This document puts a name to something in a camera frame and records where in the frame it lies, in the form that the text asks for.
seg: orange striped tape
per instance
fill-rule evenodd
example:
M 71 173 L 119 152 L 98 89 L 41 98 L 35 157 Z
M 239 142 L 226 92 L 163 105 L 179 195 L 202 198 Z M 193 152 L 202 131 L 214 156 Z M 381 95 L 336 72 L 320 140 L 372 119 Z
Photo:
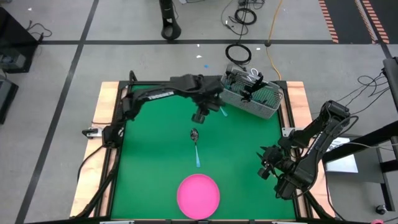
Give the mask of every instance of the orange striped tape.
M 329 11 L 328 11 L 328 8 L 327 8 L 327 6 L 325 4 L 325 1 L 324 0 L 318 0 L 318 2 L 319 2 L 319 5 L 321 7 L 321 10 L 322 10 L 323 17 L 325 18 L 326 24 L 328 26 L 328 30 L 329 30 L 329 33 L 330 33 L 330 36 L 331 36 L 331 40 L 334 43 L 338 44 L 338 36 L 337 36 L 336 30 L 335 30 L 335 27 L 333 25 L 333 22 L 330 19 Z
M 371 20 L 373 24 L 376 26 L 376 32 L 379 33 L 382 41 L 386 44 L 390 43 L 390 39 L 388 38 L 387 33 L 385 32 L 383 26 L 381 25 L 379 18 L 376 15 L 376 12 L 373 10 L 372 4 L 370 3 L 369 0 L 362 0 L 363 5 L 365 6 L 365 10 L 369 13 L 369 16 L 371 17 Z
M 356 8 L 357 8 L 357 10 L 359 11 L 359 14 L 360 14 L 361 17 L 362 17 L 362 21 L 365 23 L 366 29 L 368 30 L 368 33 L 369 33 L 369 35 L 370 35 L 371 38 L 372 38 L 372 44 L 375 44 L 375 43 L 376 43 L 376 38 L 373 36 L 371 27 L 370 27 L 370 25 L 368 24 L 368 22 L 367 22 L 367 20 L 366 20 L 366 17 L 365 17 L 365 15 L 364 15 L 363 12 L 362 12 L 361 7 L 359 6 L 358 1 L 360 1 L 360 0 L 354 0 L 355 5 L 356 5 Z

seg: small blue object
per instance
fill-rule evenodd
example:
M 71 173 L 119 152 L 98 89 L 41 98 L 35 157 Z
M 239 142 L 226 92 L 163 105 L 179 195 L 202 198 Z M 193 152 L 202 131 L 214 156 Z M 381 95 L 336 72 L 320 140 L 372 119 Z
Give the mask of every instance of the small blue object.
M 224 115 L 225 117 L 227 117 L 227 116 L 228 116 L 228 113 L 226 113 L 226 112 L 225 112 L 225 110 L 223 110 L 223 108 L 222 108 L 222 107 L 220 107 L 220 110 L 221 110 L 221 112 L 223 113 L 223 115 Z
M 197 152 L 197 168 L 200 168 L 200 161 L 199 161 L 199 155 L 198 155 L 198 147 L 195 145 L 195 150 Z

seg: gray floor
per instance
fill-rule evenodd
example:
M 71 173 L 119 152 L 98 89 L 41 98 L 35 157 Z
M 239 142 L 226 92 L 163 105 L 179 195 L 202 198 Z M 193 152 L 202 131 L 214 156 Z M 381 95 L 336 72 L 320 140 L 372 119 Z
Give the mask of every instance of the gray floor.
M 183 29 L 180 39 L 235 39 L 220 22 L 228 2 L 207 0 L 181 5 L 175 1 L 180 15 L 178 23 Z M 33 20 L 51 29 L 53 36 L 46 40 L 79 40 L 92 3 L 93 0 L 67 3 L 14 0 L 3 7 L 23 26 Z M 257 23 L 243 38 L 265 39 L 276 6 L 276 0 L 267 1 L 257 13 Z M 235 8 L 227 8 L 224 20 Z M 330 40 L 318 1 L 285 0 L 275 24 L 274 38 Z M 99 0 L 87 39 L 161 40 L 158 1 Z M 222 74 L 228 64 L 225 47 L 223 44 L 84 46 L 25 221 L 68 218 L 76 172 L 86 146 L 81 130 L 90 125 L 101 82 L 126 80 L 130 70 L 135 71 L 139 80 L 168 80 L 185 73 Z M 265 47 L 256 44 L 247 47 L 253 54 L 249 67 L 261 71 L 268 80 L 276 80 Z M 389 45 L 389 49 L 392 55 L 398 55 L 398 45 Z M 20 89 L 5 125 L 0 126 L 1 223 L 15 222 L 75 51 L 76 45 L 42 45 L 29 73 L 9 75 Z M 377 76 L 385 57 L 379 45 L 273 45 L 270 53 L 284 80 L 305 83 L 312 113 L 318 112 L 326 100 L 337 100 L 359 87 L 356 79 L 360 75 Z M 232 54 L 244 57 L 239 50 Z M 350 104 L 350 110 L 359 111 L 373 99 L 361 95 Z M 366 134 L 398 118 L 389 92 L 359 115 L 351 134 Z M 393 157 L 389 151 L 383 156 Z M 395 189 L 398 189 L 397 177 L 391 174 L 390 178 Z M 376 184 L 330 177 L 330 192 L 336 209 L 349 220 L 371 221 L 398 215 L 390 213 L 382 217 L 373 212 L 373 206 L 382 203 L 381 190 Z M 398 204 L 396 193 L 394 199 Z

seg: white paper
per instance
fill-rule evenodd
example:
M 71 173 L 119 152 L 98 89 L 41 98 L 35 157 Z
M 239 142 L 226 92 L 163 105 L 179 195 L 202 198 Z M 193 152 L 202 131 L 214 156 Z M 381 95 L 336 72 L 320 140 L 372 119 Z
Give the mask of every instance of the white paper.
M 331 145 L 329 146 L 327 151 L 334 149 L 340 144 L 344 144 L 349 142 L 348 138 L 336 138 Z M 326 164 L 326 170 L 328 172 L 350 172 L 350 173 L 358 173 L 358 168 L 356 166 L 354 155 L 349 155 L 344 158 L 328 162 Z

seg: blue handled utensil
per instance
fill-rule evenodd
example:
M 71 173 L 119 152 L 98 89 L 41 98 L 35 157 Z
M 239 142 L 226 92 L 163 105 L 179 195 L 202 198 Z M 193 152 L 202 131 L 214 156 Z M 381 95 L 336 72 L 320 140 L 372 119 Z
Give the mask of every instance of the blue handled utensil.
M 198 138 L 199 138 L 198 130 L 196 128 L 193 128 L 191 130 L 191 139 L 195 143 L 195 151 L 196 151 L 196 154 L 197 154 L 197 168 L 200 167 L 200 161 L 199 161 L 199 155 L 198 155 L 198 146 L 197 146 Z
M 228 116 L 228 113 L 226 113 L 225 110 L 224 110 L 222 107 L 220 107 L 220 110 L 221 110 L 221 112 L 223 113 L 223 115 L 224 115 L 225 117 Z

